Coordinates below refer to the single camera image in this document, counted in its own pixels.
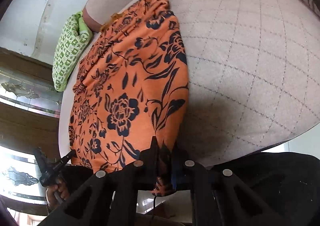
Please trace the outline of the person's left hand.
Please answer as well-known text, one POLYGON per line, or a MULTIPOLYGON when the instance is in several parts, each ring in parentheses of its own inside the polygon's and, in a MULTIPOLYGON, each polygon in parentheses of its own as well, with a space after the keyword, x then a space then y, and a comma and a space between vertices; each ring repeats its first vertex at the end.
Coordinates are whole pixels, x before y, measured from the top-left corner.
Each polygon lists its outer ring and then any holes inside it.
POLYGON ((46 199, 49 210, 54 210, 60 205, 57 196, 64 201, 70 197, 67 184, 61 178, 58 178, 56 184, 48 186, 46 190, 46 199))

